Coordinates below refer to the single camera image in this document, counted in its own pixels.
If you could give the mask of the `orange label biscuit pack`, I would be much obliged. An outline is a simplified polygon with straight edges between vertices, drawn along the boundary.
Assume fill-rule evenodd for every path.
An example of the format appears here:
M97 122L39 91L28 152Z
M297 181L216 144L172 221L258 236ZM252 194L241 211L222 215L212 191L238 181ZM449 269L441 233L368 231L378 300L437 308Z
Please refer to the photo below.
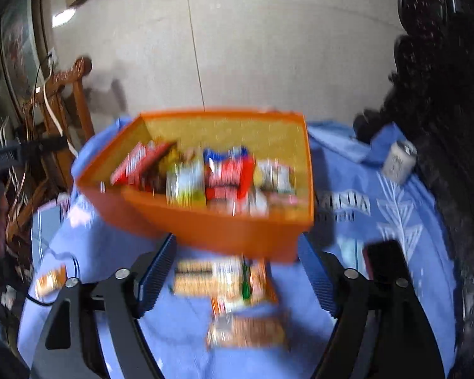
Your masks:
M65 264L39 276L35 283L36 298L44 298L52 292L61 289L65 285L66 280L67 274Z

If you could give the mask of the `long red biscuit box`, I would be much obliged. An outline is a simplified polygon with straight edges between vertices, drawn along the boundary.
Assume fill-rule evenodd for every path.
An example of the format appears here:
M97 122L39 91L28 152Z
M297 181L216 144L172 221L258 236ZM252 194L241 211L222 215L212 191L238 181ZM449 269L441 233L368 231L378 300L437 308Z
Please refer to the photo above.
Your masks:
M147 144L138 142L110 175L110 184L112 186L139 185L144 173L160 161L173 145L173 141L154 142L151 140Z

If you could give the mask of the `orange noodle snack packet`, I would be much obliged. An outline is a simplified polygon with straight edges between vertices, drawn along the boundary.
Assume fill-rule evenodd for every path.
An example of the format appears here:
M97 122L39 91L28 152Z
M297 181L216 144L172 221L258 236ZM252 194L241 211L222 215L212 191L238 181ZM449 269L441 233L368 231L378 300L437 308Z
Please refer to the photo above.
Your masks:
M278 304L279 299L270 276L269 263L263 259L243 264L240 292L233 297L217 296L210 299L213 316L242 312L260 304Z

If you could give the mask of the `brown bread pack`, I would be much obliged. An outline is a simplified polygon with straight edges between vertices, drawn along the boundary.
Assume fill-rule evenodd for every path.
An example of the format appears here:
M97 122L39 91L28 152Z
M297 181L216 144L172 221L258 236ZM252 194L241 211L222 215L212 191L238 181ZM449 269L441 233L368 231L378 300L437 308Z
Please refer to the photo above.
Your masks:
M283 313L259 316L226 314L217 316L209 325L205 344L214 348L289 347Z

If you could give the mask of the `sesame cracker pack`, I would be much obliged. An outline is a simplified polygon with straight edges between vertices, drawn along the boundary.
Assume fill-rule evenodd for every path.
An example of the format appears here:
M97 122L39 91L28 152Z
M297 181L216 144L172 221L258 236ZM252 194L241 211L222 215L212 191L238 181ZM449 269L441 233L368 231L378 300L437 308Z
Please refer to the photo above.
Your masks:
M241 257L183 259L176 264L172 290L189 297L233 297L243 281Z

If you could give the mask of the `pink cracker bag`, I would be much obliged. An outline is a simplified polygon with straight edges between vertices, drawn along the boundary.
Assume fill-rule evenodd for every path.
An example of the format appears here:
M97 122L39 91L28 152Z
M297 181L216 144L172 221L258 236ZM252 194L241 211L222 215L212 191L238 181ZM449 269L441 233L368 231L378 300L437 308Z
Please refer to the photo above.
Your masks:
M268 206L273 209L297 209L301 202L294 194L269 193L266 196Z

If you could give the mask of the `yellow green snack pack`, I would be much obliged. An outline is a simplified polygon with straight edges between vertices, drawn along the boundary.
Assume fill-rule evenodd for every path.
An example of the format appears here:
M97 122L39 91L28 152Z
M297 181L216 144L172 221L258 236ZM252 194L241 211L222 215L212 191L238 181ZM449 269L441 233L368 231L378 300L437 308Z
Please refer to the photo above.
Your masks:
M176 163L167 172L167 202L183 206L205 206L204 164L198 160Z

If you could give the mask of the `small red snack packet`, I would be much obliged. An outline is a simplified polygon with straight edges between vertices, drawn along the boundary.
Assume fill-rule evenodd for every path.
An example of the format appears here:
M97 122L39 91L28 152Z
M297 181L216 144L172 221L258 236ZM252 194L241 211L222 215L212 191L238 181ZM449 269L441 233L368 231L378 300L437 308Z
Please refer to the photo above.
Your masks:
M208 200L244 200L252 188L255 159L251 156L206 163L205 194Z

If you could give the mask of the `round red label cracker bag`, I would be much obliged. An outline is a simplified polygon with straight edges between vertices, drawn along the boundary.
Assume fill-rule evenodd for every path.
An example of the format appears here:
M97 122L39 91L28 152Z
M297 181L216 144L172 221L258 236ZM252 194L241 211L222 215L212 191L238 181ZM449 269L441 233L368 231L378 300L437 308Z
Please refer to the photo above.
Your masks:
M270 193L296 193L295 170L277 160L257 160L253 183Z

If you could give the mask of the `blue cocoa snack bag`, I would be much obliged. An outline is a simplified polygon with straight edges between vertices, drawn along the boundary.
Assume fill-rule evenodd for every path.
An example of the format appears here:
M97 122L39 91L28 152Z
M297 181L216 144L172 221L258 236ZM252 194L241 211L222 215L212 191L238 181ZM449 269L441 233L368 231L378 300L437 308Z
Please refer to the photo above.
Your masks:
M207 176L215 175L224 178L240 178L242 172L242 158L249 155L244 146L235 146L226 152L216 152L211 148L203 151L205 173Z

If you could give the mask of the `carved wooden chair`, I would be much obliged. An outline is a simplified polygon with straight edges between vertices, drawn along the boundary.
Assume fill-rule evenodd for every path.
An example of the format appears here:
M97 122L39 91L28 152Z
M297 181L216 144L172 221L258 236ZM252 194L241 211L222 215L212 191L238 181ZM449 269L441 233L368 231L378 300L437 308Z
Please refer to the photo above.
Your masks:
M73 179L70 174L72 162L77 151L70 133L70 113L66 109L62 92L66 87L72 88L76 111L76 137L87 142L95 129L90 111L84 96L83 78L92 70L89 57L79 57L69 70L50 71L46 81L34 90L30 99L24 103L23 115L27 138L39 140L49 136L65 137L68 147L58 152L48 152L25 163L24 176L19 189L33 184L35 190L25 203L16 197L9 210L6 228L7 245L26 241L26 228L34 212L49 199L62 191L72 189Z

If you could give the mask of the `smartphone in red case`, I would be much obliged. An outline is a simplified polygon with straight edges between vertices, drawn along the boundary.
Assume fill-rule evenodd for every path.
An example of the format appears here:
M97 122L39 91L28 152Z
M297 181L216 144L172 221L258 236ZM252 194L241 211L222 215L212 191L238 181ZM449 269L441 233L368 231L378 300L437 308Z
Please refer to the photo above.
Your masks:
M372 281L395 283L397 280L404 280L405 286L412 283L401 244L397 240L366 245L363 256L367 274Z

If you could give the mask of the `folded blue striped cloth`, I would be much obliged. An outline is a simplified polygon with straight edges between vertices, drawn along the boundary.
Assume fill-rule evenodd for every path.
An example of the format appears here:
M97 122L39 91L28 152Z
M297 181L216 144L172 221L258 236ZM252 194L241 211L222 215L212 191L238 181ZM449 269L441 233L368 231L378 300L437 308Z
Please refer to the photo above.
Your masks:
M30 239L34 267L42 262L43 254L50 241L65 220L70 209L71 199L67 193L60 193L55 199L41 205L31 218Z

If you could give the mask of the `white beverage can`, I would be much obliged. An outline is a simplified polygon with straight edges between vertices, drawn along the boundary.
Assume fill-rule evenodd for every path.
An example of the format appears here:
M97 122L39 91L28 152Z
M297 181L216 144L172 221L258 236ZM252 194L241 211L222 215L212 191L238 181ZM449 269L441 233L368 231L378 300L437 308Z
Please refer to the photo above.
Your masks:
M389 181L401 186L412 174L417 157L418 153L413 143L408 140L397 140L390 146L381 172Z

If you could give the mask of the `orange cardboard box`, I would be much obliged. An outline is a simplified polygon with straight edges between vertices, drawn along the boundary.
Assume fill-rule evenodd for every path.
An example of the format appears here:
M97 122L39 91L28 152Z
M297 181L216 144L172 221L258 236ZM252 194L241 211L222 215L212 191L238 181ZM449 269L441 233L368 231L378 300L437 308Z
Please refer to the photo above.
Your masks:
M225 151L243 145L258 160L276 159L295 171L301 205L272 206L265 216L232 215L221 208L170 204L110 175L139 142L161 137L179 148ZM96 154L76 178L84 196L109 224L144 237L172 233L197 249L273 262L293 262L300 234L313 225L313 167L305 117L293 112L210 109L140 114Z

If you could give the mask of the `dark carved wooden sofa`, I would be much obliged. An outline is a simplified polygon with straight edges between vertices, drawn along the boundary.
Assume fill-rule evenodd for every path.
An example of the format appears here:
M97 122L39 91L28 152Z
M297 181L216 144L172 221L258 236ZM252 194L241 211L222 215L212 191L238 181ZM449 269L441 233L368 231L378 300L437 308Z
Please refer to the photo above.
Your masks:
M368 142L388 122L417 147L456 262L456 376L474 377L474 0L397 0L404 34L391 90L355 118Z

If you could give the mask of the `framed wall painting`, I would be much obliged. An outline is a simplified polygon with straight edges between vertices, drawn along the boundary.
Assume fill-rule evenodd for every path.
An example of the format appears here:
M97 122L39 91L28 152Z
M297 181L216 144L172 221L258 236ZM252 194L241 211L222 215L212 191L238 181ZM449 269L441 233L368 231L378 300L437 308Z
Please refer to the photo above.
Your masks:
M7 90L18 118L47 66L42 0L9 0L0 17L0 54Z

